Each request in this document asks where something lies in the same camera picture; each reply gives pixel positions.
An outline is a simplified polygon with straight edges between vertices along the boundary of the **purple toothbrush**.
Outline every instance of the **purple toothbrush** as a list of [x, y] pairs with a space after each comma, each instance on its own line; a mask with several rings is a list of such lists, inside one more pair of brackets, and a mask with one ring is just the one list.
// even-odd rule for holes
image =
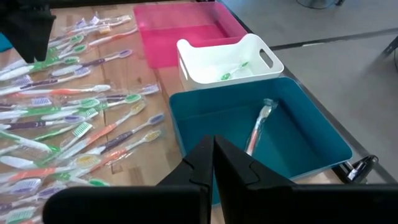
[[60, 121], [29, 121], [21, 123], [6, 123], [0, 124], [2, 130], [17, 130], [28, 128], [42, 128], [57, 124], [75, 124], [83, 122], [86, 118], [84, 116], [66, 116]]
[[139, 130], [143, 129], [144, 127], [147, 127], [150, 125], [155, 125], [159, 122], [162, 122], [163, 120], [164, 120], [164, 114], [163, 113], [157, 114], [157, 115], [149, 118], [148, 121], [145, 122], [144, 124], [134, 128], [133, 130], [126, 131], [125, 133], [118, 135], [116, 138], [106, 142], [105, 144], [95, 147], [94, 149], [91, 149], [86, 153], [98, 155], [98, 154], [103, 154], [105, 152], [108, 152], [109, 150], [113, 149], [114, 147], [116, 147], [118, 144], [125, 141], [127, 138], [129, 138], [133, 134], [137, 133]]
[[11, 93], [17, 93], [20, 91], [30, 90], [30, 89], [38, 87], [38, 86], [47, 86], [47, 85], [54, 85], [56, 83], [64, 83], [64, 82], [67, 82], [70, 80], [74, 80], [76, 78], [85, 77], [90, 72], [91, 72], [90, 69], [82, 68], [82, 69], [74, 71], [73, 75], [66, 77], [66, 78], [59, 78], [59, 79], [51, 78], [48, 80], [33, 82], [33, 83], [26, 84], [26, 85], [21, 85], [21, 86], [9, 86], [9, 87], [6, 87], [6, 88], [3, 88], [0, 90], [0, 96], [8, 95]]
[[67, 186], [62, 185], [62, 184], [57, 184], [51, 187], [47, 187], [46, 189], [41, 190], [40, 192], [38, 192], [37, 194], [31, 196], [31, 197], [27, 197], [21, 200], [18, 200], [16, 202], [11, 202], [11, 203], [2, 203], [0, 204], [0, 212], [6, 211], [6, 210], [10, 210], [13, 209], [17, 206], [23, 205], [25, 203], [31, 203], [34, 201], [38, 201], [38, 200], [45, 200], [50, 198], [52, 195], [56, 194], [57, 192], [65, 189]]
[[78, 69], [81, 69], [81, 68], [88, 68], [88, 67], [98, 66], [98, 65], [101, 65], [101, 64], [103, 64], [105, 62], [108, 62], [110, 60], [114, 60], [114, 59], [117, 59], [117, 58], [128, 57], [131, 54], [132, 54], [132, 50], [123, 50], [123, 51], [118, 52], [116, 54], [112, 54], [109, 57], [100, 58], [100, 59], [92, 60], [90, 62], [81, 63], [79, 65], [71, 65], [71, 66], [67, 66], [65, 68], [58, 69], [58, 70], [52, 72], [51, 75], [55, 76], [55, 77], [61, 76], [61, 75], [66, 75], [66, 74], [69, 74], [69, 73], [74, 72], [74, 71], [76, 71]]

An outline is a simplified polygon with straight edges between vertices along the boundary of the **wooden table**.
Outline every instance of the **wooden table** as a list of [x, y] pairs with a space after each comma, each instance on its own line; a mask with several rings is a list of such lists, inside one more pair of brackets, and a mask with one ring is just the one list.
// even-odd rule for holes
[[[132, 4], [123, 4], [115, 6], [54, 9], [52, 12], [57, 16], [57, 20], [53, 27], [53, 34], [60, 34], [62, 32], [61, 27], [70, 26], [82, 17], [91, 19], [95, 13], [97, 13], [100, 18], [132, 14], [132, 8]], [[116, 27], [109, 35], [127, 31], [134, 25], [135, 22], [133, 20], [128, 24]], [[91, 41], [100, 37], [99, 34], [92, 35], [89, 36], [88, 40]], [[166, 115], [166, 119], [164, 123], [159, 126], [164, 132], [161, 139], [140, 146], [137, 151], [128, 158], [90, 174], [92, 177], [104, 179], [113, 185], [155, 185], [181, 161], [180, 151], [170, 119], [168, 101], [170, 95], [184, 91], [184, 89], [178, 77], [177, 67], [161, 68], [158, 70], [152, 70], [148, 67], [141, 37], [138, 33], [101, 45], [84, 54], [82, 57], [83, 60], [87, 62], [124, 49], [133, 49], [134, 54], [128, 58], [113, 60], [102, 66], [95, 67], [88, 77], [56, 87], [76, 87], [89, 84], [110, 83], [115, 89], [134, 90], [137, 86], [159, 83], [162, 92], [147, 97], [147, 108], [144, 111], [127, 120], [106, 137], [99, 139], [89, 147], [89, 149], [91, 149], [94, 146], [104, 143], [118, 134], [130, 130], [141, 123], [145, 123], [149, 117], [163, 111]], [[0, 67], [11, 63], [15, 58], [17, 58], [17, 53], [14, 50], [2, 53], [0, 55]], [[44, 79], [45, 77], [46, 74], [33, 76], [35, 80]], [[106, 110], [103, 117], [97, 117], [91, 123], [95, 125], [96, 129], [99, 129], [107, 124], [115, 122], [122, 114], [127, 113], [128, 109], [129, 106], [126, 105], [119, 106], [115, 110]], [[133, 139], [141, 138], [148, 130], [150, 130], [150, 128], [140, 131]], [[65, 139], [65, 136], [52, 139], [49, 143], [57, 145], [62, 139]], [[8, 171], [10, 167], [2, 165], [0, 169], [2, 172], [5, 172]], [[341, 183], [331, 170], [296, 181], [298, 183], [311, 184]], [[213, 209], [212, 222], [224, 222], [220, 207]]]

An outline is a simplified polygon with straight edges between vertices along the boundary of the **teal plastic container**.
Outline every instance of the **teal plastic container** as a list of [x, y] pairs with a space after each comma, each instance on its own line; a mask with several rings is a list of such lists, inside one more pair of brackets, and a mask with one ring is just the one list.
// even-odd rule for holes
[[0, 52], [6, 51], [11, 48], [12, 48], [11, 43], [4, 35], [0, 33]]
[[[352, 158], [344, 139], [299, 85], [285, 77], [172, 95], [170, 110], [182, 156], [206, 134], [220, 134], [243, 150], [264, 98], [279, 105], [259, 135], [253, 153], [259, 162], [292, 179]], [[213, 204], [219, 202], [214, 186]]]

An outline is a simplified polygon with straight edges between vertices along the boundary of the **basket handle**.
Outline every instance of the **basket handle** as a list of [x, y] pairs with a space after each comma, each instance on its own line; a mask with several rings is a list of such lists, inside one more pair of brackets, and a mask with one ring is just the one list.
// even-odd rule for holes
[[[266, 56], [271, 60], [272, 65], [269, 65], [269, 63], [267, 63], [266, 60], [263, 59], [263, 57], [261, 56], [262, 52], [264, 52]], [[284, 70], [284, 64], [276, 57], [276, 55], [264, 42], [261, 43], [259, 57], [269, 66], [270, 72], [277, 73]]]

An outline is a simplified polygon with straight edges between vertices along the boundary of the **toothbrush head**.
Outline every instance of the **toothbrush head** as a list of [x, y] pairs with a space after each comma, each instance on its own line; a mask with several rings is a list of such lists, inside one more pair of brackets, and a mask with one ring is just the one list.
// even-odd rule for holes
[[98, 112], [95, 108], [90, 108], [88, 110], [84, 110], [79, 112], [80, 116], [84, 116], [85, 119], [91, 119], [97, 116], [100, 112]]
[[131, 113], [138, 114], [145, 108], [145, 106], [146, 106], [146, 104], [145, 104], [144, 100], [141, 100], [140, 102], [131, 106]]
[[85, 77], [86, 75], [90, 74], [91, 70], [89, 68], [79, 68], [73, 72], [74, 75], [77, 77]]
[[149, 131], [144, 137], [145, 142], [151, 142], [151, 141], [157, 139], [161, 134], [162, 134], [162, 132], [160, 130]]
[[96, 85], [93, 87], [93, 91], [100, 93], [102, 91], [108, 91], [111, 89], [110, 85]]
[[80, 106], [82, 108], [92, 108], [98, 104], [100, 104], [101, 102], [97, 99], [94, 98], [90, 98], [90, 99], [85, 99], [85, 100], [81, 100], [80, 101]]
[[127, 95], [124, 100], [126, 103], [135, 103], [139, 100], [141, 100], [142, 96], [140, 94], [133, 94], [133, 95]]
[[68, 124], [75, 124], [83, 122], [86, 118], [84, 116], [70, 115], [64, 117], [64, 121]]
[[80, 61], [80, 58], [77, 56], [65, 57], [65, 59], [63, 59], [63, 62], [67, 65], [70, 65], [73, 63], [78, 63], [79, 61]]
[[119, 58], [125, 58], [132, 54], [132, 50], [123, 50], [119, 53]]
[[156, 84], [144, 86], [140, 92], [141, 95], [150, 95], [159, 91]]
[[15, 157], [15, 156], [2, 156], [0, 157], [0, 162], [11, 167], [15, 167], [18, 169], [26, 169], [31, 165], [34, 165], [33, 161]]
[[164, 114], [161, 113], [161, 114], [158, 114], [158, 115], [155, 115], [155, 116], [149, 118], [148, 123], [150, 125], [155, 125], [159, 122], [162, 122], [163, 120], [164, 120]]
[[19, 223], [26, 219], [30, 219], [33, 217], [36, 209], [37, 207], [31, 206], [12, 210], [8, 213], [6, 224]]
[[57, 184], [57, 185], [54, 185], [51, 187], [47, 187], [46, 189], [43, 189], [39, 193], [37, 193], [37, 196], [40, 199], [49, 199], [52, 195], [55, 195], [56, 193], [65, 189], [66, 187], [67, 186], [65, 186], [63, 184]]
[[107, 187], [110, 186], [110, 184], [108, 184], [107, 182], [101, 180], [101, 179], [90, 179], [88, 181], [91, 185], [95, 186], [95, 187]]
[[101, 158], [98, 155], [80, 154], [76, 159], [74, 159], [72, 166], [76, 166], [79, 169], [87, 169], [98, 165], [100, 162]]
[[108, 34], [112, 31], [110, 26], [103, 26], [98, 29], [99, 34]]
[[84, 122], [79, 125], [75, 130], [72, 132], [74, 136], [82, 136], [86, 134], [91, 128], [93, 127], [92, 124]]
[[265, 105], [262, 107], [259, 115], [259, 118], [261, 119], [267, 118], [271, 114], [272, 110], [274, 110], [278, 105], [277, 102], [271, 99], [265, 99], [264, 104]]
[[31, 106], [50, 106], [52, 105], [52, 102], [50, 99], [47, 97], [38, 97], [38, 98], [33, 98], [31, 101]]
[[31, 84], [33, 82], [32, 78], [30, 75], [24, 75], [20, 78], [17, 78], [11, 82], [13, 85], [26, 85], [26, 84]]
[[9, 194], [31, 194], [36, 192], [37, 189], [42, 185], [42, 180], [40, 178], [29, 178], [23, 179], [16, 182], [9, 192]]

